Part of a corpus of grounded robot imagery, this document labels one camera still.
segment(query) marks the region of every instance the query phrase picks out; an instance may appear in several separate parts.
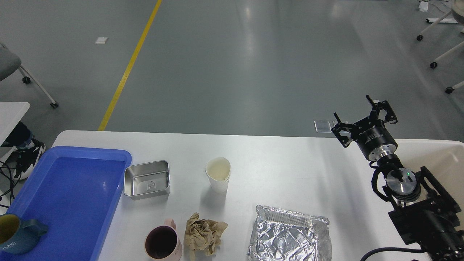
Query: black sneaker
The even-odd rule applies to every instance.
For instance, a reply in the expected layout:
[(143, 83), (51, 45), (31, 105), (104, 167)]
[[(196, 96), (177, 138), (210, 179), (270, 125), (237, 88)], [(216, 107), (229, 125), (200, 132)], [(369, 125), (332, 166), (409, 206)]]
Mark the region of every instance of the black sneaker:
[(18, 156), (18, 160), (16, 161), (16, 173), (13, 177), (14, 180), (28, 178), (40, 157), (45, 152), (45, 144), (43, 142), (36, 139), (32, 139), (32, 142), (34, 142), (34, 147), (30, 149), (18, 149), (15, 151)]

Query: yellow line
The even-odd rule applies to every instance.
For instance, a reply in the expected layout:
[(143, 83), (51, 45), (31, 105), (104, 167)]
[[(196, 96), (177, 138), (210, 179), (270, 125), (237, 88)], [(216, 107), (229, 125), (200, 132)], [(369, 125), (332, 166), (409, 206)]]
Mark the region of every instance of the yellow line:
[(130, 71), (132, 70), (132, 67), (134, 67), (135, 60), (137, 60), (137, 56), (139, 55), (140, 49), (142, 48), (143, 42), (145, 41), (145, 37), (147, 36), (148, 31), (150, 30), (153, 19), (155, 19), (155, 15), (158, 12), (158, 9), (160, 8), (161, 1), (162, 0), (158, 0), (158, 2), (155, 5), (155, 8), (153, 9), (153, 12), (150, 15), (150, 18), (148, 19), (147, 25), (145, 26), (145, 29), (143, 30), (143, 33), (139, 39), (139, 42), (137, 43), (137, 46), (135, 47), (134, 53), (132, 54), (132, 57), (130, 58), (129, 64), (127, 64), (126, 71), (124, 71), (124, 74), (121, 78), (121, 81), (119, 82), (116, 92), (113, 95), (113, 99), (111, 100), (110, 105), (108, 106), (108, 109), (106, 109), (106, 113), (105, 113), (105, 116), (103, 116), (102, 122), (100, 123), (100, 127), (98, 127), (99, 131), (104, 131), (106, 128), (106, 125), (108, 124), (108, 121), (110, 120), (111, 114), (113, 113), (113, 110), (116, 106), (119, 96), (121, 95), (121, 92), (124, 89), (124, 85), (126, 84)]

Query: blue mug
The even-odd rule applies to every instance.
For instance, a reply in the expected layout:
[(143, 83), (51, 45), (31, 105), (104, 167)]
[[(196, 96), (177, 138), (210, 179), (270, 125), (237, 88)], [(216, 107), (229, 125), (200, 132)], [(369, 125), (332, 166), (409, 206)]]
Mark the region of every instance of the blue mug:
[(11, 254), (31, 251), (48, 226), (35, 219), (21, 220), (15, 214), (0, 215), (0, 250)]

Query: foil container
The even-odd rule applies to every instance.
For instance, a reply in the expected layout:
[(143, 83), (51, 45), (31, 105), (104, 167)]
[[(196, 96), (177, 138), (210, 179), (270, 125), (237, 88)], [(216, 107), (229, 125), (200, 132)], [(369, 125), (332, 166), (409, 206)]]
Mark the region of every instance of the foil container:
[(329, 220), (323, 216), (256, 206), (250, 261), (330, 261)]

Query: brown paper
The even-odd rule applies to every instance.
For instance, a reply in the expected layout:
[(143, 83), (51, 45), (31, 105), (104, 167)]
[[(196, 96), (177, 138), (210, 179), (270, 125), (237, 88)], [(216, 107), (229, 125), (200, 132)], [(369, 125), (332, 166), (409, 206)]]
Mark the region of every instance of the brown paper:
[(187, 220), (185, 229), (185, 244), (190, 248), (190, 260), (195, 260), (195, 251), (204, 251), (205, 255), (212, 255), (217, 245), (221, 244), (221, 236), (227, 228), (227, 223), (210, 219), (199, 219), (194, 213)]

